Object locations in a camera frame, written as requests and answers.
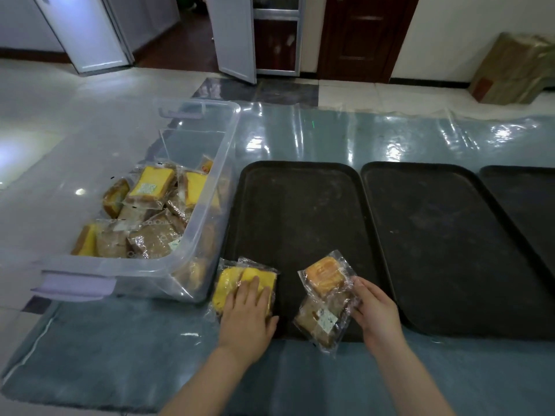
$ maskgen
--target person's left hand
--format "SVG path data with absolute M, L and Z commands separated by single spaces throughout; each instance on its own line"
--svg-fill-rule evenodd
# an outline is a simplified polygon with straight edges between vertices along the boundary
M 245 370 L 264 354 L 275 333 L 279 317 L 266 321 L 270 290 L 258 297 L 258 277 L 243 282 L 227 295 L 220 323 L 218 347 L 227 350 Z

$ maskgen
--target brown wooden floor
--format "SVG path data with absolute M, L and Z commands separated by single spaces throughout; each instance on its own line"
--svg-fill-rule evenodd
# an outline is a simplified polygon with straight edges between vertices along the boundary
M 181 12 L 181 22 L 134 53 L 137 67 L 218 71 L 208 15 Z

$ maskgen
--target cardboard box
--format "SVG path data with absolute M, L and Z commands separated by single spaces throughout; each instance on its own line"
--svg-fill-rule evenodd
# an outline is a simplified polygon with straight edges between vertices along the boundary
M 485 104 L 530 104 L 554 71 L 554 37 L 502 33 L 468 90 Z

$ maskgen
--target brown wooden door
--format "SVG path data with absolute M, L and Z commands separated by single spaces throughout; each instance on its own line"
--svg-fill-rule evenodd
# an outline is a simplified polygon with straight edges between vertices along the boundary
M 318 77 L 387 82 L 418 0 L 328 0 Z

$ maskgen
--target black tray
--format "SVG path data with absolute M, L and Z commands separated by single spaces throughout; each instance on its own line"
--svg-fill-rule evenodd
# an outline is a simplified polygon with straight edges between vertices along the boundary
M 478 175 L 555 274 L 555 169 L 486 166 Z
M 274 304 L 280 316 L 276 338 L 304 338 L 293 325 L 306 296 L 297 271 L 333 250 L 339 250 L 359 276 L 384 285 L 383 258 L 354 169 L 280 161 L 255 162 L 243 169 L 223 256 L 245 256 L 281 271 Z M 343 340 L 362 341 L 356 322 Z
M 555 338 L 549 271 L 475 174 L 395 162 L 361 174 L 395 299 L 415 329 Z

